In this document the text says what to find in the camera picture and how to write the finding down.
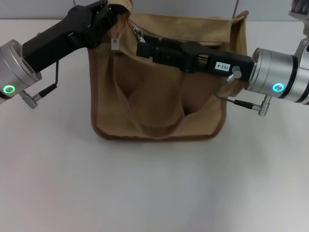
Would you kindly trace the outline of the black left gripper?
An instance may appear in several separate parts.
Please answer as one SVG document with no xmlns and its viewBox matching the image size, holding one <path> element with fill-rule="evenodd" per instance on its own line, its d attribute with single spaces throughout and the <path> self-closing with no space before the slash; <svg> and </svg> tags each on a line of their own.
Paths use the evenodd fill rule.
<svg viewBox="0 0 309 232">
<path fill-rule="evenodd" d="M 87 6 L 77 5 L 59 23 L 23 44 L 23 58 L 40 72 L 70 53 L 90 47 L 88 33 L 93 20 L 93 46 L 99 46 L 105 34 L 118 22 L 118 15 L 128 13 L 124 6 L 107 6 L 98 0 Z"/>
</svg>

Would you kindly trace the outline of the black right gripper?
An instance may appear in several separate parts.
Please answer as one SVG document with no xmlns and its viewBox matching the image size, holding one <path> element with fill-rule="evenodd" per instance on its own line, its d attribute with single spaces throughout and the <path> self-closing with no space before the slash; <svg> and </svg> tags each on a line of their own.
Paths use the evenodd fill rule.
<svg viewBox="0 0 309 232">
<path fill-rule="evenodd" d="M 234 67 L 239 68 L 241 80 L 248 81 L 254 61 L 247 55 L 221 51 L 197 42 L 176 42 L 173 40 L 144 35 L 145 43 L 138 43 L 136 56 L 153 58 L 158 64 L 180 69 L 185 73 L 208 73 L 228 77 Z"/>
</svg>

